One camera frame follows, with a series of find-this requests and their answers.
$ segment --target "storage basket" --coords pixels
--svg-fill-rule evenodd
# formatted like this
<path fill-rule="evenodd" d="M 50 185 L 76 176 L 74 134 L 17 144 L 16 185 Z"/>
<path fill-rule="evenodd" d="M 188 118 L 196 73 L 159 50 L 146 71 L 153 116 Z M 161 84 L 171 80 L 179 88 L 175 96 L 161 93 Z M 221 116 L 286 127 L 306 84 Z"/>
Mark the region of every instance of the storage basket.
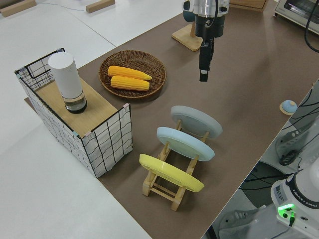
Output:
<path fill-rule="evenodd" d="M 80 136 L 59 116 L 37 91 L 54 81 L 48 58 L 60 48 L 22 68 L 15 74 L 23 86 L 35 111 L 52 135 L 63 144 L 95 177 L 102 176 L 133 150 L 131 107 L 106 117 L 84 136 Z"/>

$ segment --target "round woven tray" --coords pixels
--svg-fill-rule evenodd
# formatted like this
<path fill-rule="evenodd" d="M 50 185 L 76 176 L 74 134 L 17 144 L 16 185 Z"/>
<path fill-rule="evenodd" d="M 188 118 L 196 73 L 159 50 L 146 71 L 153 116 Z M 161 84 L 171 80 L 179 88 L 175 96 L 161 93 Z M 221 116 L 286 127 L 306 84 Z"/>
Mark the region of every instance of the round woven tray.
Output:
<path fill-rule="evenodd" d="M 108 76 L 109 66 L 122 66 L 142 71 L 150 76 L 150 89 L 148 91 L 131 91 L 111 87 L 111 77 Z M 130 99 L 142 99 L 149 97 L 162 88 L 166 80 L 166 70 L 161 61 L 154 56 L 135 50 L 117 52 L 108 57 L 102 63 L 99 71 L 102 85 L 111 93 Z"/>

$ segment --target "yellow plate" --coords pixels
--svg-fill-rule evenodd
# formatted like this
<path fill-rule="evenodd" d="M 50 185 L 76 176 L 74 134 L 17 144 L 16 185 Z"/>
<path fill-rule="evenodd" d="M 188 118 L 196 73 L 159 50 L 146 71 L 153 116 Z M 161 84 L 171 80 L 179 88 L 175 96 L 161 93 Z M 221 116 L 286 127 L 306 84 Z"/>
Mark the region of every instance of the yellow plate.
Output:
<path fill-rule="evenodd" d="M 204 187 L 202 182 L 186 172 L 146 154 L 140 154 L 140 164 L 159 177 L 192 192 L 199 192 Z"/>

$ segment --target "plate stand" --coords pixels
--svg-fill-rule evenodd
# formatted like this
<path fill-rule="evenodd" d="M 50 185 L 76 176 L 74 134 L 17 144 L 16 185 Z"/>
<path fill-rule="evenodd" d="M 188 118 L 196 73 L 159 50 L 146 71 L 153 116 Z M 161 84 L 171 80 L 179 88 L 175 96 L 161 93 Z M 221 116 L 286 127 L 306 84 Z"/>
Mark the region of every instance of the plate stand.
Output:
<path fill-rule="evenodd" d="M 180 119 L 177 121 L 176 129 L 181 130 L 181 120 Z M 209 135 L 209 132 L 206 132 L 206 134 L 202 137 L 201 141 L 205 142 L 208 135 Z M 163 161 L 163 162 L 166 161 L 168 154 L 170 152 L 170 148 L 168 147 L 168 144 L 169 143 L 165 144 L 164 148 L 162 149 L 162 151 L 158 155 L 158 159 Z M 187 174 L 189 174 L 189 175 L 193 174 L 193 171 L 194 171 L 194 168 L 195 168 L 196 163 L 198 161 L 198 158 L 199 158 L 199 156 L 197 155 L 194 159 L 191 159 L 191 161 L 188 165 L 188 168 L 186 170 Z M 178 191 L 176 193 L 174 193 L 171 190 L 157 184 L 156 183 L 157 177 L 158 176 L 155 173 L 153 173 L 149 170 L 149 173 L 143 182 L 143 194 L 145 196 L 148 196 L 150 194 L 150 191 L 153 191 L 153 192 L 165 197 L 166 199 L 171 200 L 172 204 L 171 204 L 170 208 L 174 211 L 177 211 L 177 209 L 178 209 L 178 207 L 183 199 L 183 196 L 184 196 L 186 189 L 184 187 L 179 187 Z"/>

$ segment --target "yellow corn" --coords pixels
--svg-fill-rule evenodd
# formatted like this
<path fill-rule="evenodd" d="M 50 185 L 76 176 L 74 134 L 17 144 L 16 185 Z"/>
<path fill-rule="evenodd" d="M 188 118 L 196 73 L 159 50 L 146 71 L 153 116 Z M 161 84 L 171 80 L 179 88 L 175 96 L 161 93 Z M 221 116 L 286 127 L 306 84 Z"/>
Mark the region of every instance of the yellow corn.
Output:
<path fill-rule="evenodd" d="M 111 86 L 118 89 L 133 91 L 148 91 L 150 83 L 131 77 L 113 76 L 111 78 Z"/>
<path fill-rule="evenodd" d="M 110 66 L 108 69 L 108 75 L 109 76 L 125 76 L 125 77 L 131 77 L 131 78 L 136 78 L 140 80 L 151 80 L 152 77 L 149 76 L 148 74 L 138 71 L 138 70 L 133 70 L 131 68 L 127 67 L 121 67 L 121 66 Z"/>

